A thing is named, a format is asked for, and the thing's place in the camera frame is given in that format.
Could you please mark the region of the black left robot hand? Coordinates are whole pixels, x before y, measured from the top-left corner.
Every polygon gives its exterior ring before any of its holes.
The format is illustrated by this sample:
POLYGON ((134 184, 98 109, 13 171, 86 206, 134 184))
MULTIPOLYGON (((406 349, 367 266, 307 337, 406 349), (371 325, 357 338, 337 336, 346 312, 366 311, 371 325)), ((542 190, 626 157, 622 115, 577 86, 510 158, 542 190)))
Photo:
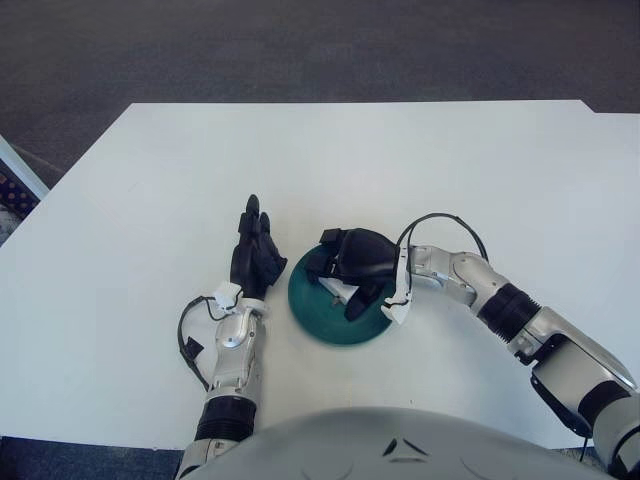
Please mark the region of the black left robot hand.
POLYGON ((269 287, 283 273, 287 259, 280 255, 271 236, 268 214, 251 194, 241 214, 238 244, 232 254, 230 281, 241 287, 245 298, 263 301, 269 287))

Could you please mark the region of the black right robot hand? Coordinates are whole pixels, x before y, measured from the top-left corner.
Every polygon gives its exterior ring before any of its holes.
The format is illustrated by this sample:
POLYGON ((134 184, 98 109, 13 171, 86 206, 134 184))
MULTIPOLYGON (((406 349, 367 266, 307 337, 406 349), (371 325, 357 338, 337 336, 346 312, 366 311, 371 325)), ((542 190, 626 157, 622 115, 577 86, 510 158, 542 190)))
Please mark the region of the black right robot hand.
POLYGON ((304 270, 311 283, 321 283, 343 300, 344 317, 354 322, 381 298, 393 280, 398 251, 394 242, 372 230, 326 229, 304 270))

